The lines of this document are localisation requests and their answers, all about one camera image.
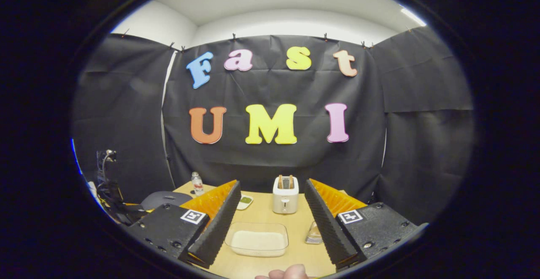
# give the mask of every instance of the glass dish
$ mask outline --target glass dish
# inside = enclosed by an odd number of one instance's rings
[[[235,222],[231,224],[227,244],[238,255],[252,257],[279,257],[289,246],[285,226],[278,223]]]

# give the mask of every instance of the black fabric backdrop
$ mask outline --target black fabric backdrop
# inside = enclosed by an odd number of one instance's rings
[[[286,52],[305,46],[308,70],[290,70]],[[249,71],[224,68],[233,50],[253,52]],[[355,77],[341,73],[334,52],[355,56]],[[210,51],[210,81],[193,89],[189,62]],[[172,190],[198,171],[206,184],[232,179],[243,190],[271,192],[274,177],[295,175],[303,191],[313,178],[367,201],[374,193],[416,224],[429,222],[459,185],[473,143],[473,112],[456,58],[427,27],[395,35],[372,49],[324,39],[267,35],[204,44],[178,52],[166,85],[162,114],[172,179],[162,147],[160,106],[172,50],[146,39],[111,35],[81,76],[73,133],[87,179],[96,150],[118,151],[109,172],[128,202]],[[347,105],[349,141],[329,143],[329,103]],[[292,145],[246,144],[249,114],[262,104],[272,117],[295,104]],[[215,144],[191,137],[189,109],[203,107],[205,133],[213,130],[210,108],[224,106],[223,133]]]
[[[287,50],[305,46],[310,50],[312,66],[290,70]],[[253,52],[253,68],[229,71],[224,68],[233,50]],[[353,67],[359,74],[341,73],[332,56],[339,50],[355,56]],[[186,69],[189,62],[210,51],[210,81],[193,89],[193,78]],[[324,106],[347,105],[346,132],[349,141],[329,143],[330,119]],[[246,144],[249,114],[246,107],[262,104],[272,117],[281,104],[295,104],[294,134],[297,143],[280,145]],[[210,108],[224,106],[223,134],[215,144],[195,142],[190,133],[189,109],[207,109],[203,129],[213,129]],[[271,192],[279,174],[295,175],[303,190],[305,179],[313,178],[345,189],[367,200],[380,173],[384,149],[384,111],[382,88],[373,57],[362,47],[347,42],[293,36],[267,35],[238,38],[190,48],[178,53],[168,79],[163,117],[170,167],[177,185],[189,181],[192,171],[202,180],[220,185],[232,179],[248,191]]]
[[[73,140],[84,176],[96,180],[96,151],[117,151],[108,177],[124,201],[140,203],[173,190],[162,144],[163,85],[174,50],[133,36],[110,35],[79,77],[73,102]]]

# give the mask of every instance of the table surface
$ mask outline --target table surface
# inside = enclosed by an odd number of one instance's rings
[[[215,187],[204,185],[205,191]],[[175,192],[195,195],[191,182],[178,187]],[[280,257],[249,257],[235,254],[223,243],[216,256],[216,261],[208,271],[231,279],[254,279],[256,275],[268,276],[273,269],[285,270],[296,263],[303,263],[308,276],[324,276],[335,273],[335,266],[330,262],[324,244],[307,244],[305,237],[313,223],[313,215],[305,200],[304,194],[299,194],[298,210],[294,214],[282,215],[272,211],[272,194],[262,192],[242,191],[243,195],[253,197],[253,202],[245,210],[237,210],[234,222],[280,223],[287,228],[289,246]]]

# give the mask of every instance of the small plate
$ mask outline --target small plate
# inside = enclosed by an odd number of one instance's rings
[[[240,202],[238,202],[237,210],[246,209],[251,202],[253,202],[253,197],[242,195]]]

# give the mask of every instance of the water bottle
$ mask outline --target water bottle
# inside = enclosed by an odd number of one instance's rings
[[[191,183],[193,183],[193,190],[195,191],[195,195],[197,197],[204,194],[203,179],[201,179],[199,173],[197,173],[196,171],[193,171],[193,173],[191,173]]]

